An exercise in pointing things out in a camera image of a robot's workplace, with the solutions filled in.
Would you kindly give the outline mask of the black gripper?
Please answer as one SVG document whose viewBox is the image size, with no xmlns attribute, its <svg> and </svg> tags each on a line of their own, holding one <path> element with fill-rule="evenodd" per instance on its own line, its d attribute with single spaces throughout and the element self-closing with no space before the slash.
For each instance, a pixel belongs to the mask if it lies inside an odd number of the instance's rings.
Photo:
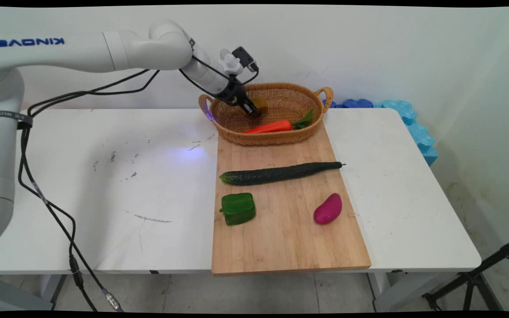
<svg viewBox="0 0 509 318">
<path fill-rule="evenodd" d="M 224 90 L 214 95 L 215 98 L 231 106 L 239 106 L 242 116 L 260 117 L 262 111 L 256 106 L 255 99 L 246 94 L 244 85 L 237 78 L 230 78 Z"/>
</svg>

